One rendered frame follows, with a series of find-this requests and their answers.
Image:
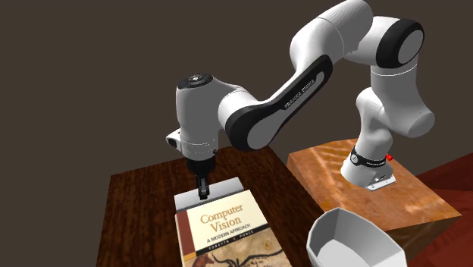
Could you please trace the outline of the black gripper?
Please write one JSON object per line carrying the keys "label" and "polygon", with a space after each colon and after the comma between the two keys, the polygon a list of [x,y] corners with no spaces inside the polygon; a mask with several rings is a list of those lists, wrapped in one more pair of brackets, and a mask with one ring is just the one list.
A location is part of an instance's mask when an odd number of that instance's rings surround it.
{"label": "black gripper", "polygon": [[208,175],[215,168],[215,157],[197,161],[186,158],[186,166],[188,170],[197,175],[197,189],[201,200],[207,199],[209,195]]}

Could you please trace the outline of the cream and brown book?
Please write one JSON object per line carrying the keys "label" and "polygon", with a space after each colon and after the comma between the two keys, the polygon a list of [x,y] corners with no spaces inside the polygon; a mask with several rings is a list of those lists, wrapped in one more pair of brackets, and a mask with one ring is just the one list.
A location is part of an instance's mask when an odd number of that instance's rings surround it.
{"label": "cream and brown book", "polygon": [[182,267],[292,267],[250,190],[175,215]]}

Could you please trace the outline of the dark wooden table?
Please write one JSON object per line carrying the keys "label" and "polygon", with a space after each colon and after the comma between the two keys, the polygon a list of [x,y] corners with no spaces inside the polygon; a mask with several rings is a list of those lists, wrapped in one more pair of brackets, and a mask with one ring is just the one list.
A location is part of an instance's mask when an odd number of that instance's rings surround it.
{"label": "dark wooden table", "polygon": [[[238,177],[252,191],[292,267],[309,267],[306,242],[323,211],[269,147],[220,149],[213,183]],[[194,189],[183,159],[111,176],[96,267],[182,267],[174,195]]]}

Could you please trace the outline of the orange wooden robot stand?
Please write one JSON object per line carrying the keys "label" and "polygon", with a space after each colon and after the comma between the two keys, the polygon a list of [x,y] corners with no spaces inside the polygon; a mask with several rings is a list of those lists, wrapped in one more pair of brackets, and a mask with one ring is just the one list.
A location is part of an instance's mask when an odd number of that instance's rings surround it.
{"label": "orange wooden robot stand", "polygon": [[370,191],[346,181],[340,169],[355,143],[338,140],[292,152],[287,168],[323,211],[341,207],[368,219],[404,249],[407,260],[414,259],[461,214],[394,159],[391,185]]}

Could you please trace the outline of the white bowl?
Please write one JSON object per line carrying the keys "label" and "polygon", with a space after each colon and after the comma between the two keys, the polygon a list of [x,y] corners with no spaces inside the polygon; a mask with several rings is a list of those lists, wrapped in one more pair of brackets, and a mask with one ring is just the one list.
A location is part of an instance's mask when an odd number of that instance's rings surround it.
{"label": "white bowl", "polygon": [[340,207],[315,220],[306,250],[312,267],[408,267],[405,252],[394,239]]}

